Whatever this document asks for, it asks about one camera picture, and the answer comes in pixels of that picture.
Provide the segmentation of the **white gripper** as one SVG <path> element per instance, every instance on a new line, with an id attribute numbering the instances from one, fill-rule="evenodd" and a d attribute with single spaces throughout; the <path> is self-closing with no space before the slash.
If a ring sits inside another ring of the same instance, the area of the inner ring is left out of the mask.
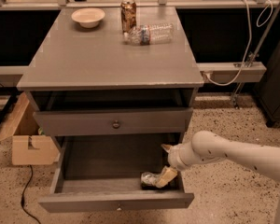
<path id="1" fill-rule="evenodd" d="M 192 149 L 191 142 L 175 146 L 162 144 L 161 147 L 168 153 L 168 162 L 171 167 L 164 166 L 158 175 L 155 186 L 159 189 L 170 183 L 177 176 L 177 171 L 187 170 L 196 162 L 196 155 Z"/>

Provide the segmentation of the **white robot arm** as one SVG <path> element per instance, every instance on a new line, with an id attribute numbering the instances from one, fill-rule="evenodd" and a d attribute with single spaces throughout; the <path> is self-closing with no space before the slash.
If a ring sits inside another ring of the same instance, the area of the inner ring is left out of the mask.
<path id="1" fill-rule="evenodd" d="M 261 146 L 225 139 L 218 134 L 199 131 L 188 143 L 162 145 L 168 153 L 169 167 L 164 167 L 154 181 L 157 188 L 166 186 L 178 172 L 191 165 L 207 164 L 227 159 L 280 182 L 280 147 Z M 280 200 L 274 224 L 280 224 Z"/>

